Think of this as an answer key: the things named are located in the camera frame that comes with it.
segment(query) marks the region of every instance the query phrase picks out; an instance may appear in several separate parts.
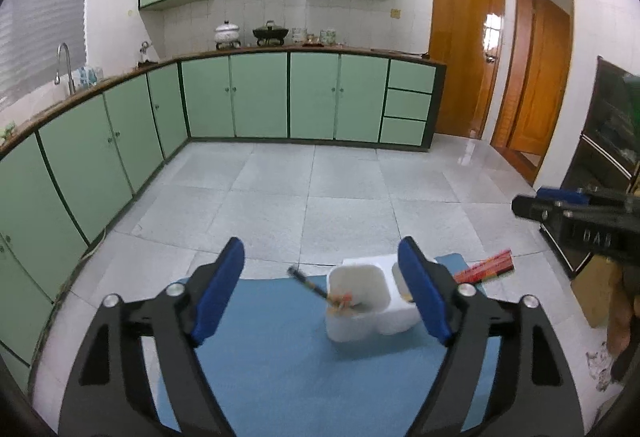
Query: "sink faucet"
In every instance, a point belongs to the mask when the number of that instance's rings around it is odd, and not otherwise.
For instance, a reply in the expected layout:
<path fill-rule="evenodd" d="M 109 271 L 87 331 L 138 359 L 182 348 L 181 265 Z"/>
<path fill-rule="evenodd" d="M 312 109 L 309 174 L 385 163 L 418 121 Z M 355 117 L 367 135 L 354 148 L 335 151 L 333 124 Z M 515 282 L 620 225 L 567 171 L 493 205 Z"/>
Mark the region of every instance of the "sink faucet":
<path fill-rule="evenodd" d="M 69 47 L 66 46 L 66 43 L 60 43 L 58 45 L 58 58 L 56 64 L 56 79 L 53 80 L 54 84 L 60 84 L 60 51 L 62 47 L 65 48 L 66 52 L 66 73 L 69 77 L 69 96 L 73 96 L 76 93 L 76 86 L 74 85 L 74 80 L 71 77 L 71 57 L 69 56 Z"/>

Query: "countertop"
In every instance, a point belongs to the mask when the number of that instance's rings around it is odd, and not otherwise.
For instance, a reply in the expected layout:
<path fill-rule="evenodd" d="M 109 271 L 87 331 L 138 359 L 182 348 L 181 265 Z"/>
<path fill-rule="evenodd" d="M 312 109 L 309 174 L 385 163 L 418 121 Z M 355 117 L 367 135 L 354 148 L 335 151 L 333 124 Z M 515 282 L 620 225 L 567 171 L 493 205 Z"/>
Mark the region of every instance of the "countertop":
<path fill-rule="evenodd" d="M 36 115 L 30 118 L 30 120 L 25 121 L 24 123 L 18 125 L 14 133 L 11 137 L 9 137 L 2 146 L 0 146 L 0 158 L 4 157 L 8 154 L 15 146 L 20 144 L 24 139 L 30 136 L 34 131 L 36 131 L 41 126 L 44 126 L 49 121 L 58 117 L 62 113 L 66 112 L 73 108 L 74 106 L 91 99 L 92 97 L 98 96 L 99 94 L 109 90 L 111 87 L 116 86 L 117 84 L 123 83 L 124 81 L 130 80 L 131 78 L 135 78 L 136 76 L 140 76 L 141 74 L 146 74 L 149 71 L 155 70 L 156 68 L 164 67 L 166 65 L 171 65 L 175 62 L 188 61 L 188 60 L 197 60 L 201 58 L 213 58 L 216 56 L 228 56 L 233 54 L 250 54 L 257 52 L 332 52 L 336 54 L 358 54 L 361 56 L 376 56 L 382 58 L 391 58 L 393 60 L 414 62 L 424 65 L 431 65 L 433 67 L 436 66 L 444 66 L 444 63 L 433 61 L 433 60 L 425 60 L 420 57 L 420 54 L 409 54 L 407 52 L 399 52 L 399 51 L 387 51 L 384 49 L 362 49 L 362 48 L 354 48 L 354 47 L 345 47 L 345 46 L 333 46 L 333 47 L 323 47 L 322 45 L 318 46 L 300 46 L 300 45 L 284 45 L 280 47 L 244 47 L 239 49 L 225 49 L 220 51 L 207 51 L 207 52 L 198 52 L 195 54 L 185 54 L 183 56 L 176 56 L 175 58 L 171 58 L 169 60 L 161 61 L 157 64 L 149 65 L 143 68 L 135 68 L 134 70 L 127 72 L 121 76 L 115 76 L 113 78 L 108 78 L 106 80 L 101 81 L 100 83 L 92 86 L 90 89 L 79 92 L 78 94 L 74 94 L 73 96 L 67 97 L 66 99 L 57 102 L 53 106 L 38 112 Z"/>

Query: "white pot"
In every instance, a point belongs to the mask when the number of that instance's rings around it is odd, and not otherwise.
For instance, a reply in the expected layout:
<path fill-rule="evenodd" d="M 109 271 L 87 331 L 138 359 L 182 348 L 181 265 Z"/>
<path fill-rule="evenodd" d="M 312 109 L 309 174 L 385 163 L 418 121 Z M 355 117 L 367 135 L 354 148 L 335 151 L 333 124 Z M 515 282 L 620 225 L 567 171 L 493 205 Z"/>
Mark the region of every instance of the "white pot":
<path fill-rule="evenodd" d="M 232 43 L 240 39 L 240 27 L 233 23 L 225 21 L 222 25 L 216 27 L 216 35 L 213 40 L 216 43 Z"/>

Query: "screw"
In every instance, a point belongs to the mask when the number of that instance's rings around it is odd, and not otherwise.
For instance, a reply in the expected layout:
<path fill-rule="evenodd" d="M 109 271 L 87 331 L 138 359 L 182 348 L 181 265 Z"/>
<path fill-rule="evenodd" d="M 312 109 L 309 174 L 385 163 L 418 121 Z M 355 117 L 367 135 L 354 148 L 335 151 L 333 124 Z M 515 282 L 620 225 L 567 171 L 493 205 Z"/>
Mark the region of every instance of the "screw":
<path fill-rule="evenodd" d="M 165 290 L 167 296 L 180 296 L 184 292 L 184 285 L 180 282 L 170 284 Z"/>
<path fill-rule="evenodd" d="M 470 298 L 471 296 L 476 294 L 476 288 L 470 283 L 461 283 L 460 285 L 458 285 L 458 293 L 462 296 Z"/>
<path fill-rule="evenodd" d="M 540 301 L 533 295 L 527 294 L 522 297 L 522 303 L 529 309 L 535 309 L 540 305 Z"/>
<path fill-rule="evenodd" d="M 102 300 L 102 305 L 105 307 L 115 307 L 119 301 L 120 298 L 117 294 L 108 294 L 104 297 L 104 300 Z"/>

